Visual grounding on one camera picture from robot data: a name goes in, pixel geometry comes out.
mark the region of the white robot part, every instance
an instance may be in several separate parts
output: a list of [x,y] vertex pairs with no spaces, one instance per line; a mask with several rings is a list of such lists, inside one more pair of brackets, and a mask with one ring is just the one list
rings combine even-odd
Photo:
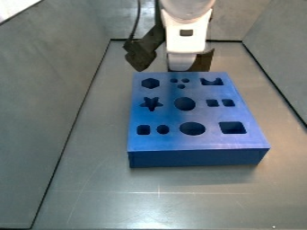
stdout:
[[169,65],[186,71],[207,47],[207,25],[215,0],[161,0],[167,34]]
[[159,0],[170,16],[179,22],[197,21],[213,8],[217,0]]

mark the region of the blue foam block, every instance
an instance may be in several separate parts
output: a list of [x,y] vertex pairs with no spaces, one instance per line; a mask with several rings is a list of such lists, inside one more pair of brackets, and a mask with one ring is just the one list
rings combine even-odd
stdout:
[[227,73],[136,73],[130,166],[258,164],[270,144]]

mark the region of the hexagon-shaped hole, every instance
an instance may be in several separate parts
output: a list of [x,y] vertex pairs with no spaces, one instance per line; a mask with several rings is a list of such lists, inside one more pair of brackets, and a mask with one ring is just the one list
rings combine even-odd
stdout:
[[159,87],[159,80],[155,78],[149,78],[142,81],[142,86],[149,89],[155,89]]

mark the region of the square hole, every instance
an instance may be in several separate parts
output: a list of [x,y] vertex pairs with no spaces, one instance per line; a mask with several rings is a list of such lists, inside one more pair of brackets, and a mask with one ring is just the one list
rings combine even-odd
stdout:
[[234,107],[235,106],[235,102],[233,99],[223,99],[222,102],[223,102],[226,107]]
[[207,106],[209,107],[218,107],[219,106],[219,102],[218,100],[207,100]]
[[138,135],[150,135],[150,126],[149,125],[141,125],[136,129]]
[[246,134],[246,129],[239,121],[221,122],[219,127],[223,134]]

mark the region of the cutout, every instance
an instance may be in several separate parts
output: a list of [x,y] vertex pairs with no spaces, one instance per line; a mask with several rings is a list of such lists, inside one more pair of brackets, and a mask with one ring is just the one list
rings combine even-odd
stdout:
[[155,111],[155,109],[162,106],[163,104],[159,102],[159,97],[154,97],[154,98],[145,97],[145,103],[141,104],[141,107],[149,107],[150,111]]
[[223,99],[222,102],[223,102],[226,107],[234,107],[235,106],[235,102],[233,99]]
[[201,83],[202,83],[202,85],[225,85],[225,83],[219,77],[213,82],[210,82],[206,78],[201,78]]
[[183,90],[186,88],[186,85],[185,84],[179,84],[178,87],[179,87],[179,89]]
[[197,122],[187,122],[187,123],[182,124],[181,131],[186,135],[198,136],[198,135],[203,134],[207,131],[207,129],[202,124],[199,124]]
[[218,100],[207,100],[207,106],[209,107],[218,107],[219,106]]
[[170,128],[169,128],[169,126],[161,125],[161,126],[158,127],[158,132],[159,132],[162,135],[169,134],[169,133],[170,133]]
[[182,81],[183,83],[190,83],[190,80],[187,78],[185,78]]
[[159,87],[159,80],[154,78],[149,78],[142,81],[142,86],[149,89],[155,89]]
[[141,125],[136,128],[138,135],[150,135],[150,126],[149,125]]
[[195,101],[189,97],[178,98],[174,104],[181,111],[191,111],[195,108]]
[[246,134],[246,129],[239,121],[221,122],[219,127],[223,134]]
[[181,30],[181,36],[183,37],[194,36],[194,30]]

